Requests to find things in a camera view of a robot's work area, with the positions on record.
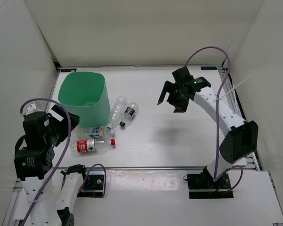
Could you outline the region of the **red label plastic bottle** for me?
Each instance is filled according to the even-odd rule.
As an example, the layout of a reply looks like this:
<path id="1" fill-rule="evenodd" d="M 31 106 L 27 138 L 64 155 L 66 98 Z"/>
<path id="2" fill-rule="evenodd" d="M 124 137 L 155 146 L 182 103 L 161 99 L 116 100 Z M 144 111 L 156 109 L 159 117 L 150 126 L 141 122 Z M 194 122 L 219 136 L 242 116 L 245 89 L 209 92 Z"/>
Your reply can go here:
<path id="1" fill-rule="evenodd" d="M 79 140 L 72 144 L 72 149 L 78 154 L 103 153 L 115 148 L 115 139 L 91 138 Z"/>

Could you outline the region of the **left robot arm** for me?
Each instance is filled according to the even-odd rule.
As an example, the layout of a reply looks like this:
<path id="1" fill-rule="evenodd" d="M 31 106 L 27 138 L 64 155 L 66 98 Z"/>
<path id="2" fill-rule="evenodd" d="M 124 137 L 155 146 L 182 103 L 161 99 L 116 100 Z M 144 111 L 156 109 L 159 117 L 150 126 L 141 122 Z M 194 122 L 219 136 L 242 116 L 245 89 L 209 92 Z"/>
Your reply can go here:
<path id="1" fill-rule="evenodd" d="M 29 217 L 33 226 L 73 226 L 73 207 L 80 188 L 89 184 L 84 165 L 74 165 L 62 171 L 62 186 L 58 198 L 50 174 L 53 171 L 54 148 L 62 143 L 68 132 L 79 123 L 79 116 L 66 114 L 53 105 L 52 111 L 62 117 L 37 110 L 30 104 L 24 114 L 25 135 L 15 145 L 14 165 L 30 204 Z"/>

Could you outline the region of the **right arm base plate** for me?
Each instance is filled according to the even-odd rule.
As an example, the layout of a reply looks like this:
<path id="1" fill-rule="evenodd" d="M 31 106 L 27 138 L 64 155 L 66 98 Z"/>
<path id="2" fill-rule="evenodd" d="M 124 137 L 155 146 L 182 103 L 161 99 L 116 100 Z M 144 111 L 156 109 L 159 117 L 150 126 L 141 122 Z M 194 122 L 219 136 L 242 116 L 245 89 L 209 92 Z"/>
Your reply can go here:
<path id="1" fill-rule="evenodd" d="M 187 174 L 183 180 L 188 183 L 189 199 L 232 199 L 233 192 L 228 174 L 217 182 L 207 179 L 203 173 Z"/>

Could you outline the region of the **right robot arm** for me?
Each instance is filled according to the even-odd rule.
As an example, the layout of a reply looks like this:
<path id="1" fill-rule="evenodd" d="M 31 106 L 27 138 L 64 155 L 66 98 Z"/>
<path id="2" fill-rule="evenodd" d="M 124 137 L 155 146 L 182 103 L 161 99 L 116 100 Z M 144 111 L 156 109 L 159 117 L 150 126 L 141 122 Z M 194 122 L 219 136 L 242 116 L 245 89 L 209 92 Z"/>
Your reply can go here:
<path id="1" fill-rule="evenodd" d="M 213 188 L 236 162 L 256 150 L 258 125 L 254 121 L 244 120 L 218 100 L 211 84 L 203 77 L 194 78 L 186 66 L 172 75 L 175 81 L 165 82 L 158 104 L 166 99 L 174 106 L 174 112 L 184 113 L 189 101 L 193 101 L 216 123 L 217 135 L 224 135 L 223 141 L 216 143 L 216 158 L 203 169 L 204 186 Z"/>

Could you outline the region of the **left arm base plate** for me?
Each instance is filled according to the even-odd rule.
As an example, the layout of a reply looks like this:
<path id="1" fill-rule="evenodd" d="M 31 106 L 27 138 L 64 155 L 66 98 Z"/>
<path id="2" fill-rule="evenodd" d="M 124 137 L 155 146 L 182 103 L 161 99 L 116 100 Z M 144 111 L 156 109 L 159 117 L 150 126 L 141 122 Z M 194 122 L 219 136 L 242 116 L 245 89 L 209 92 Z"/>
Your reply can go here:
<path id="1" fill-rule="evenodd" d="M 87 180 L 78 193 L 77 197 L 82 198 L 103 198 L 106 186 L 106 176 L 103 170 L 92 170 Z"/>

